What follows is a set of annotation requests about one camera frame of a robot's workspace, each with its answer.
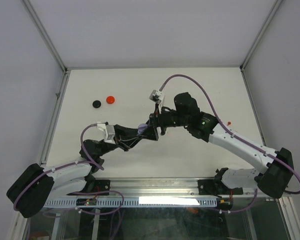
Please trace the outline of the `purple earbud case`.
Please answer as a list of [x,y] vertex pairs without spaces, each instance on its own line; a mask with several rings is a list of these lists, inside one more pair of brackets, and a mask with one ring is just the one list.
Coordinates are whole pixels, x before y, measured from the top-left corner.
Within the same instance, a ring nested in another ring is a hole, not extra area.
[[146,129],[148,125],[146,123],[142,123],[137,127],[137,135],[140,136]]

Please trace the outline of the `red earbud case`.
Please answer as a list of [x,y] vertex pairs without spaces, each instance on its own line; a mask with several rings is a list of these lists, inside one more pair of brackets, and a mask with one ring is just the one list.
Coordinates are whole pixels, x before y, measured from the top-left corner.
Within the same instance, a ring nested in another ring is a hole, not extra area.
[[112,104],[114,104],[115,103],[115,98],[113,97],[113,96],[108,96],[107,98],[106,98],[106,102],[107,102],[107,104],[109,104],[109,105],[112,105]]

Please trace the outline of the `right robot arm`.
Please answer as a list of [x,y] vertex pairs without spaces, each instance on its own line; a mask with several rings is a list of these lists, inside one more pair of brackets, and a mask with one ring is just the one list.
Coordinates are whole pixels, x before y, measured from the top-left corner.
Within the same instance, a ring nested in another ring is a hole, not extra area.
[[150,99],[155,101],[155,110],[146,123],[140,124],[137,134],[145,139],[158,140],[158,130],[183,127],[193,137],[222,147],[249,163],[251,169],[221,168],[214,176],[213,187],[220,194],[230,189],[259,189],[271,198],[283,196],[293,173],[292,154],[281,148],[275,150],[257,145],[222,125],[209,113],[200,111],[197,101],[187,92],[174,97],[175,109],[161,106],[162,97],[154,91]]

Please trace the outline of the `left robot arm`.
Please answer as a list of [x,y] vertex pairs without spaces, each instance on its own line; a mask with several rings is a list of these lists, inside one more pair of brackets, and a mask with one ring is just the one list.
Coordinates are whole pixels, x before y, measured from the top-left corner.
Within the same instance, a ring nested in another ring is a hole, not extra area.
[[79,157],[57,166],[29,165],[8,189],[6,196],[13,209],[24,218],[40,212],[46,203],[64,195],[93,194],[93,174],[104,170],[102,156],[116,149],[127,152],[141,140],[156,139],[149,123],[137,128],[97,122],[88,125],[80,135]]

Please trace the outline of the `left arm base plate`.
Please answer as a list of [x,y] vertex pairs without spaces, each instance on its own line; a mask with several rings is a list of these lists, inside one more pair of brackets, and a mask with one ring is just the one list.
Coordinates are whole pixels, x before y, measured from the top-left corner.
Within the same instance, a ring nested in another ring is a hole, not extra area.
[[83,194],[108,196],[108,191],[111,188],[111,181],[109,179],[95,179],[89,180],[83,190],[78,192],[68,193],[68,196],[83,196]]

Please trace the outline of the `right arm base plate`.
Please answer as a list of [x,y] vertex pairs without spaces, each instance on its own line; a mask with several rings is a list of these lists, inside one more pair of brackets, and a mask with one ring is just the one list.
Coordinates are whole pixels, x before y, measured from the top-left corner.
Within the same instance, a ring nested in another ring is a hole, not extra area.
[[215,182],[213,179],[199,179],[197,181],[199,195],[212,195],[221,197],[223,195],[243,195],[241,187],[228,188],[222,182]]

